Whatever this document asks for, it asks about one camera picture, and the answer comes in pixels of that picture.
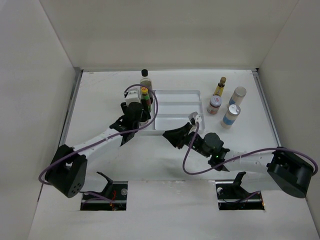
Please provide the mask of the yellow cap chili sauce bottle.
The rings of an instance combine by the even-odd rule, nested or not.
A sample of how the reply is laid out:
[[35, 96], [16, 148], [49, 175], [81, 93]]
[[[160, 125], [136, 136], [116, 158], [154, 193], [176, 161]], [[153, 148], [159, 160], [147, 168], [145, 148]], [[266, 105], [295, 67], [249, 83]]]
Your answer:
[[149, 96], [149, 90], [146, 87], [142, 87], [141, 89], [141, 103], [146, 111], [149, 113], [152, 110], [151, 98]]

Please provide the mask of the black cap soy sauce bottle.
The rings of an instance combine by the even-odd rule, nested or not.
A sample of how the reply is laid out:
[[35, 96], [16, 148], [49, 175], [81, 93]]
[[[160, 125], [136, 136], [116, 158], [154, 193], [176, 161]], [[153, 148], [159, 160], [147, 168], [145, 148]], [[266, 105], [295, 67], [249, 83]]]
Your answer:
[[149, 72], [147, 69], [142, 69], [141, 70], [141, 80], [140, 80], [140, 84], [143, 85], [144, 87], [146, 87], [148, 89], [148, 94], [150, 97], [150, 102], [151, 104], [153, 103], [153, 95], [151, 93], [151, 91], [153, 90], [153, 86], [152, 86], [152, 80], [149, 78]]

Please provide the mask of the white lid brown sauce jar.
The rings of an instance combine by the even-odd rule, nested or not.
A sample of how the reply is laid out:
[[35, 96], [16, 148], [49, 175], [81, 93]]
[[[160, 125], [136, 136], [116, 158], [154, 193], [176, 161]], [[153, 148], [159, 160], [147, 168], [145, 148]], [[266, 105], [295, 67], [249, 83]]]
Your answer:
[[221, 97], [218, 95], [213, 95], [210, 98], [209, 104], [207, 106], [207, 112], [211, 115], [215, 115], [218, 113], [221, 105], [222, 105]]

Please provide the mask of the small yellow oil bottle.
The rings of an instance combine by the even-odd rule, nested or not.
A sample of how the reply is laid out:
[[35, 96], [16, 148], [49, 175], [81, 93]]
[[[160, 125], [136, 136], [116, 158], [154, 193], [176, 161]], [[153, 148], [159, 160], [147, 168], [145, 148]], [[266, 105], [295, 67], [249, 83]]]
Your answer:
[[214, 94], [213, 94], [214, 96], [219, 96], [219, 97], [222, 96], [226, 81], [227, 81], [226, 77], [223, 76], [223, 77], [220, 78], [220, 81], [217, 84], [217, 87], [216, 87], [216, 89], [214, 91]]

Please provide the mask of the white flip cap shaker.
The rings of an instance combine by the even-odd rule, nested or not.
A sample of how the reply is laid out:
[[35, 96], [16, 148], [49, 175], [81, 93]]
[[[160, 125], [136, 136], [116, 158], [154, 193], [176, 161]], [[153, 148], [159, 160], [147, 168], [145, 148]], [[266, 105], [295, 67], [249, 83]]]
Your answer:
[[220, 124], [223, 128], [225, 129], [230, 129], [231, 126], [234, 124], [234, 122], [236, 121], [236, 119], [238, 118], [238, 116], [241, 113], [241, 108], [240, 106], [236, 105], [236, 104], [231, 104], [225, 115], [223, 116]]

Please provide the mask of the grey cap white shaker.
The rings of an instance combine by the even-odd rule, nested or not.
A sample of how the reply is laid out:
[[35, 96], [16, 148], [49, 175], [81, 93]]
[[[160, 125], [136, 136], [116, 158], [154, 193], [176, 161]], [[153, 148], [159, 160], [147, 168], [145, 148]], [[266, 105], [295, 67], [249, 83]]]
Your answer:
[[231, 98], [228, 101], [227, 106], [230, 105], [237, 105], [239, 106], [241, 102], [243, 101], [244, 97], [247, 94], [247, 90], [243, 86], [238, 86], [235, 88]]

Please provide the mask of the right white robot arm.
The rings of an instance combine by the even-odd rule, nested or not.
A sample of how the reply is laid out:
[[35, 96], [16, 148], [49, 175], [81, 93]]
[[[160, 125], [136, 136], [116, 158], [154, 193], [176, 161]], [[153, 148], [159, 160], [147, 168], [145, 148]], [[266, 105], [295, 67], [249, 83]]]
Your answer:
[[312, 177], [318, 173], [316, 162], [305, 155], [285, 147], [267, 147], [248, 153], [237, 153], [224, 148], [216, 133], [198, 134], [198, 123], [166, 130], [163, 137], [177, 149], [187, 146], [207, 158], [210, 170], [236, 172], [232, 192], [238, 198], [265, 190], [281, 190], [303, 199], [307, 196]]

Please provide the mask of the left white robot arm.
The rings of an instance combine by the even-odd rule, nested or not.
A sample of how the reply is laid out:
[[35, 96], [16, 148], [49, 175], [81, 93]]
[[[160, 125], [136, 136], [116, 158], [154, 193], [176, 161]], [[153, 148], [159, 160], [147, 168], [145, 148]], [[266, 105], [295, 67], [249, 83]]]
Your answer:
[[123, 102], [121, 108], [123, 115], [101, 134], [76, 146], [59, 146], [39, 180], [55, 187], [67, 198], [86, 193], [103, 200], [108, 199], [112, 195], [111, 179], [102, 172], [98, 172], [102, 180], [88, 177], [88, 164], [126, 144], [143, 128], [141, 123], [151, 118], [149, 108], [144, 103]]

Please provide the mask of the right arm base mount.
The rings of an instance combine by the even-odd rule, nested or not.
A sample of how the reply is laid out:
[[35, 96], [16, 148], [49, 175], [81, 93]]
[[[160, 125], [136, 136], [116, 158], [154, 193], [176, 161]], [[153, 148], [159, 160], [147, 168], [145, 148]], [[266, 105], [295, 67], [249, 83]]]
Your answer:
[[220, 211], [265, 210], [260, 191], [248, 192], [241, 183], [246, 172], [239, 172], [234, 180], [215, 182], [217, 204]]

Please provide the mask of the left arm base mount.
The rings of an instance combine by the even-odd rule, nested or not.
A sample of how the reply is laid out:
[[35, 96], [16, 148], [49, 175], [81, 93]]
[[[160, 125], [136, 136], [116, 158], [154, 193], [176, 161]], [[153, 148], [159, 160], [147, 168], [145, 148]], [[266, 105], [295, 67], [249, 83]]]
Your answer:
[[129, 183], [114, 181], [98, 171], [82, 189], [81, 211], [126, 211]]

